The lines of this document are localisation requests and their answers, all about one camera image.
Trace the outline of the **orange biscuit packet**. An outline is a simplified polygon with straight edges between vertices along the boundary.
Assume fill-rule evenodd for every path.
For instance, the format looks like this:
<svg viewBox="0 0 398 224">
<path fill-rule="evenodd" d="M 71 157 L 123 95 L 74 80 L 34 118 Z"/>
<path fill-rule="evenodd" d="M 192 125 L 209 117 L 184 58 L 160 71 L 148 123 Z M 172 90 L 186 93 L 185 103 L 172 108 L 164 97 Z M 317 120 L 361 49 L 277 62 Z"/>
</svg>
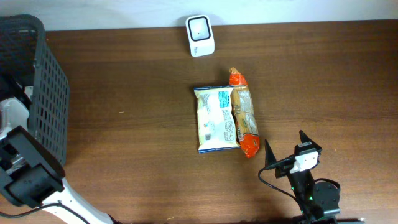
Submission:
<svg viewBox="0 0 398 224">
<path fill-rule="evenodd" d="M 229 84 L 233 86 L 231 101 L 239 144 L 246 157 L 252 158 L 258 152 L 260 142 L 251 92 L 243 74 L 234 67 L 230 68 L 229 72 Z"/>
</svg>

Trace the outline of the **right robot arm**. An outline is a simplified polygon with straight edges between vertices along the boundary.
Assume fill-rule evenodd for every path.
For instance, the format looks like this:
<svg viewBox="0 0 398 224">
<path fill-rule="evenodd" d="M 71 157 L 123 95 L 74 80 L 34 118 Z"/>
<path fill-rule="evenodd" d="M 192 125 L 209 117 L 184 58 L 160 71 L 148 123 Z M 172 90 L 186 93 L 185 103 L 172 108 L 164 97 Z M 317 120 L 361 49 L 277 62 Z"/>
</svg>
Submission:
<svg viewBox="0 0 398 224">
<path fill-rule="evenodd" d="M 293 217 L 293 223 L 337 223 L 340 184 L 326 178 L 313 178 L 311 170 L 319 165 L 322 148 L 303 131 L 299 131 L 299 135 L 301 143 L 295 146 L 294 153 L 279 161 L 269 143 L 265 142 L 265 166 L 258 172 L 258 178 L 263 184 L 297 203 L 302 214 Z M 266 182 L 261 177 L 265 170 L 274 170 L 276 178 L 287 177 L 293 193 Z"/>
</svg>

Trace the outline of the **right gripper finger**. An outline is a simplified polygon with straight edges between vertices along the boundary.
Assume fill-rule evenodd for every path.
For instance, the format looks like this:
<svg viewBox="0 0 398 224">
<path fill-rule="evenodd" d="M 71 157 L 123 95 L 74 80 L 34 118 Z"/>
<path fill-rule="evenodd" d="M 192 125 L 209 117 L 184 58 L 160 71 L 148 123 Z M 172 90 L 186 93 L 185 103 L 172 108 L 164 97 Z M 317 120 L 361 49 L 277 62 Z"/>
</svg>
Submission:
<svg viewBox="0 0 398 224">
<path fill-rule="evenodd" d="M 274 153 L 272 152 L 272 149 L 269 145 L 268 140 L 265 140 L 264 142 L 265 142 L 265 152 L 266 152 L 265 166 L 272 167 L 277 161 L 276 161 Z"/>
<path fill-rule="evenodd" d="M 299 131 L 301 144 L 300 146 L 309 146 L 313 145 L 313 141 L 304 133 L 304 131 Z"/>
</svg>

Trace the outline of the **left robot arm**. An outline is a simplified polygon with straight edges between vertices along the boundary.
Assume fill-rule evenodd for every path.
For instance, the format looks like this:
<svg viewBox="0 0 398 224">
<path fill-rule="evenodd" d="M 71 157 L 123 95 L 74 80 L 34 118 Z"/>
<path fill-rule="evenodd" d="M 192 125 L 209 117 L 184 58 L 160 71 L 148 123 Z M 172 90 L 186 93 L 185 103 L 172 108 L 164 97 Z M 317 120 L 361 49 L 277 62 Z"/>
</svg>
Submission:
<svg viewBox="0 0 398 224">
<path fill-rule="evenodd" d="M 1 195 L 26 217 L 46 211 L 65 223 L 116 223 L 72 189 L 65 171 L 27 131 L 31 101 L 9 75 L 1 76 Z"/>
</svg>

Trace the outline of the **cream and blue snack bag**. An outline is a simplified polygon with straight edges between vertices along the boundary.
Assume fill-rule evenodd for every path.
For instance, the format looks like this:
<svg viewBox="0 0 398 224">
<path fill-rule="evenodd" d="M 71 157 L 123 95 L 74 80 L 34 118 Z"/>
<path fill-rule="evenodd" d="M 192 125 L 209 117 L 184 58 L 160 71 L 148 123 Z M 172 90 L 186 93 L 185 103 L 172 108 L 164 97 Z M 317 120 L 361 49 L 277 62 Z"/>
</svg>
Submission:
<svg viewBox="0 0 398 224">
<path fill-rule="evenodd" d="M 232 91 L 231 85 L 194 89 L 197 98 L 199 153 L 240 148 L 232 114 Z"/>
</svg>

